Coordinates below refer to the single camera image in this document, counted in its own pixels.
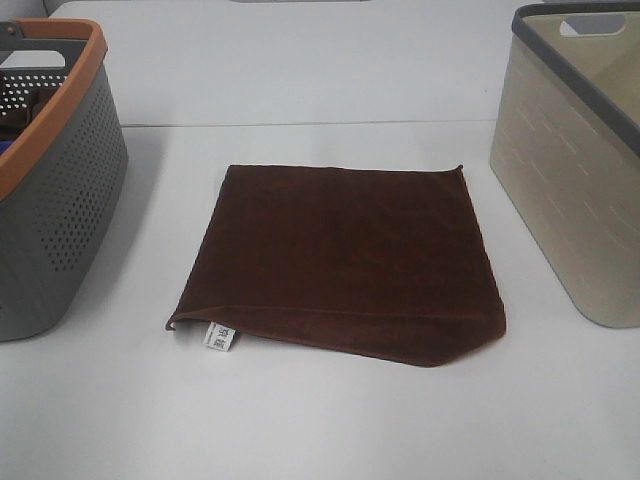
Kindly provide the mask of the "beige basket grey rim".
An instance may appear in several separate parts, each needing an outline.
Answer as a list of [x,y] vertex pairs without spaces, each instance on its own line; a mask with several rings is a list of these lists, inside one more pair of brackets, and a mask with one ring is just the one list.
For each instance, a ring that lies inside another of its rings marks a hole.
[[639,5],[513,17],[490,165],[576,308],[639,323]]

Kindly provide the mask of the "brown cloth in basket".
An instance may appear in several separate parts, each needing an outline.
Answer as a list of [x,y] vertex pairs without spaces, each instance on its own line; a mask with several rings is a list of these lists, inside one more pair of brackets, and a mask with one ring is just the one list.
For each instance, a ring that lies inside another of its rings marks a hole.
[[17,132],[26,128],[41,112],[54,93],[54,90],[47,88],[35,89],[28,93],[18,108],[12,109],[1,116],[1,129]]

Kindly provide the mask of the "blue cloth in basket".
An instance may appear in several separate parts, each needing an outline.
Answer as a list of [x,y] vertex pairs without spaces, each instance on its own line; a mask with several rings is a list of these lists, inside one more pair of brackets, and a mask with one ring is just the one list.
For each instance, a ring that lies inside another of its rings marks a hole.
[[4,153],[12,144],[13,144],[13,142],[11,140],[1,141],[0,142],[0,153]]

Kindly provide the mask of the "grey perforated basket orange rim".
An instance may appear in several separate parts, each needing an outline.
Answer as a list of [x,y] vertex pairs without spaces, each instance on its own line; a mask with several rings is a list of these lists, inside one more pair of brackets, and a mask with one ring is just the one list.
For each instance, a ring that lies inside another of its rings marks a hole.
[[1,116],[28,93],[55,93],[24,129],[1,129],[1,338],[41,334],[69,309],[111,222],[128,152],[104,66],[101,27],[86,19],[1,25],[9,53],[53,51],[61,66],[5,66]]

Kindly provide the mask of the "dark brown towel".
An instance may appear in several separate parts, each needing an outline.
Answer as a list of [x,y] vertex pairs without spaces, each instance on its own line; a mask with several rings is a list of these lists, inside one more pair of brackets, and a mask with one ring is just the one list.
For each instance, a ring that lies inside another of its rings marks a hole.
[[461,168],[230,166],[166,327],[186,322],[423,367],[507,327]]

